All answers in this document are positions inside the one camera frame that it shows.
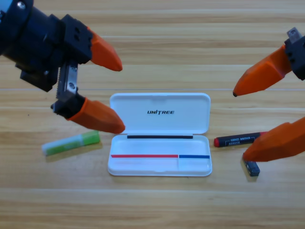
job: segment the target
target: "black line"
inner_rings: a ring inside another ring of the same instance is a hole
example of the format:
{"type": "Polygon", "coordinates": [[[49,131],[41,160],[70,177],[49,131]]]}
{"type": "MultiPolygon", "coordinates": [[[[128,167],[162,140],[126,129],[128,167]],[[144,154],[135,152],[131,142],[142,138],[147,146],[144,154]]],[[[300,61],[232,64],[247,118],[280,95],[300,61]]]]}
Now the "black line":
{"type": "Polygon", "coordinates": [[[172,138],[192,139],[192,135],[128,135],[127,138],[172,138]]]}

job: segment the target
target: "red line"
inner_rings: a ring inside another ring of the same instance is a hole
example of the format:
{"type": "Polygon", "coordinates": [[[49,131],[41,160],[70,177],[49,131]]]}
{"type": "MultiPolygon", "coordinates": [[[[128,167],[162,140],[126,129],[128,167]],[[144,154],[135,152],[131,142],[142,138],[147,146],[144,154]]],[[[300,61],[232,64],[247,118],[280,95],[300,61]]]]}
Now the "red line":
{"type": "Polygon", "coordinates": [[[168,155],[158,155],[158,154],[150,154],[150,155],[145,155],[145,154],[141,154],[141,155],[138,155],[138,154],[128,154],[128,155],[124,155],[124,154],[115,154],[115,155],[111,155],[111,157],[133,157],[133,158],[137,158],[137,157],[146,157],[146,158],[158,158],[158,157],[175,157],[175,158],[178,158],[178,155],[175,155],[175,154],[168,154],[168,155]]]}

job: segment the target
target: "white case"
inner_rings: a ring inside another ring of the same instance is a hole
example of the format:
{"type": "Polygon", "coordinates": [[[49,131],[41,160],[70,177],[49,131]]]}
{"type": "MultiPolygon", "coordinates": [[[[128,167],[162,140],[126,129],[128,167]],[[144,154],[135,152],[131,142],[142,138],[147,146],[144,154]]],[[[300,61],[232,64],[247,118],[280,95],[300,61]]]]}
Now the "white case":
{"type": "Polygon", "coordinates": [[[126,126],[122,135],[112,139],[110,174],[188,177],[211,174],[209,140],[199,135],[209,128],[211,99],[207,94],[114,94],[110,105],[126,126]]]}

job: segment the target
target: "green glue stick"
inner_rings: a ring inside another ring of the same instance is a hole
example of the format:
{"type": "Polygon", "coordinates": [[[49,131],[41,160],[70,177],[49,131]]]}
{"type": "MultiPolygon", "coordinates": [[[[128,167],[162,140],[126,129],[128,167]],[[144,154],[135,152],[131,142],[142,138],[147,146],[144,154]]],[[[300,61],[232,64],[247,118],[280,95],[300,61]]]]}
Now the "green glue stick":
{"type": "Polygon", "coordinates": [[[42,145],[42,151],[45,156],[58,154],[70,149],[75,149],[81,146],[87,146],[100,142],[98,131],[90,131],[82,135],[68,137],[55,142],[49,142],[42,145]]]}

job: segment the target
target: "wood grain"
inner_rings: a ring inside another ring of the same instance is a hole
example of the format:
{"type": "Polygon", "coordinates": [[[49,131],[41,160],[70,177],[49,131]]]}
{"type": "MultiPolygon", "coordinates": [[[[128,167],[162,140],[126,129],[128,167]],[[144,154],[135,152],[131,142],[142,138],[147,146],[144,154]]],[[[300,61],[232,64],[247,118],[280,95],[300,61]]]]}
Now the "wood grain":
{"type": "Polygon", "coordinates": [[[80,94],[109,105],[114,93],[202,92],[212,101],[208,177],[114,177],[113,135],[101,144],[45,158],[41,145],[87,130],[54,115],[55,89],[19,79],[0,57],[1,229],[303,229],[305,154],[259,163],[247,175],[248,147],[213,139],[267,131],[305,114],[303,83],[292,73],[269,90],[234,98],[252,64],[305,31],[301,0],[36,0],[47,15],[70,14],[110,42],[124,70],[88,63],[80,94]]]}

